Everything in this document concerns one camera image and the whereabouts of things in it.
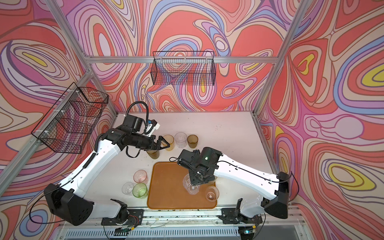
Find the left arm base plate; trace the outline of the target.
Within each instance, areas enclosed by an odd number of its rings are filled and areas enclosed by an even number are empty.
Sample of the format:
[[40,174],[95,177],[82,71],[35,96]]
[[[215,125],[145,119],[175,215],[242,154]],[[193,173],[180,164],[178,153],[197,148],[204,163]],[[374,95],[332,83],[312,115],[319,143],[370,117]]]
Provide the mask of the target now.
[[122,210],[115,218],[102,218],[101,225],[137,227],[142,224],[143,215],[143,209]]

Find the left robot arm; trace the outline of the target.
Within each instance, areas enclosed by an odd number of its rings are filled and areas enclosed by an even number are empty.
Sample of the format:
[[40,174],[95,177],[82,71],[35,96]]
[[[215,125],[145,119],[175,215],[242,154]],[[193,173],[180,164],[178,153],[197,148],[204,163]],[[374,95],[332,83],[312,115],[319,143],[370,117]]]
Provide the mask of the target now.
[[90,219],[102,218],[116,225],[123,225],[129,218],[127,204],[116,199],[97,202],[85,195],[96,177],[107,164],[126,147],[140,151],[160,151],[170,147],[162,136],[147,136],[132,131],[109,129],[101,134],[90,155],[59,184],[49,184],[44,195],[51,214],[79,226]]

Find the dark olive glass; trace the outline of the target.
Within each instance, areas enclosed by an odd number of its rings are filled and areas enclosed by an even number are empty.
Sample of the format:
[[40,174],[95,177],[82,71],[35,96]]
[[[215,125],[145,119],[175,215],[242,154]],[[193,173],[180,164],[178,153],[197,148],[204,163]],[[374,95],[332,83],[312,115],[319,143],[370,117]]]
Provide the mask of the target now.
[[154,160],[158,159],[160,156],[159,150],[148,150],[147,154]]

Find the yellow glass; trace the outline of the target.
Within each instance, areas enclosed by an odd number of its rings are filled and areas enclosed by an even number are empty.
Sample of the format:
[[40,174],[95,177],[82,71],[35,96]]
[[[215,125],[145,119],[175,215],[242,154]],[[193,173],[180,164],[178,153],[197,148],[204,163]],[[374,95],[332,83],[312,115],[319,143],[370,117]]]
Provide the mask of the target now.
[[175,140],[172,135],[164,135],[164,140],[170,145],[168,148],[166,148],[166,151],[172,151],[175,147]]

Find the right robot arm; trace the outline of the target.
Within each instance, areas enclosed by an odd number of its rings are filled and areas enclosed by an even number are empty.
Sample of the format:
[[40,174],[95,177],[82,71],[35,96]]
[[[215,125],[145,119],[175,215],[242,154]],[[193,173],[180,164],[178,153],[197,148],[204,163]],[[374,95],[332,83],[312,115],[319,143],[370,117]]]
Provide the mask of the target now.
[[235,217],[244,223],[264,213],[278,219],[288,218],[289,174],[258,171],[210,147],[202,151],[183,150],[178,165],[188,169],[192,185],[204,185],[215,178],[224,178],[255,191],[257,196],[254,198],[238,199]]

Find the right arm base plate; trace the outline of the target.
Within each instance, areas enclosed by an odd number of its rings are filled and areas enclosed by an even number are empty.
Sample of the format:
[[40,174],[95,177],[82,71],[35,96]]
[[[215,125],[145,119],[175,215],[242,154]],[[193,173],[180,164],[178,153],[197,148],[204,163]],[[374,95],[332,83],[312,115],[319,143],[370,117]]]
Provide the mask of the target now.
[[246,217],[235,208],[222,208],[218,218],[223,221],[223,224],[253,224],[258,226],[263,222],[261,215]]

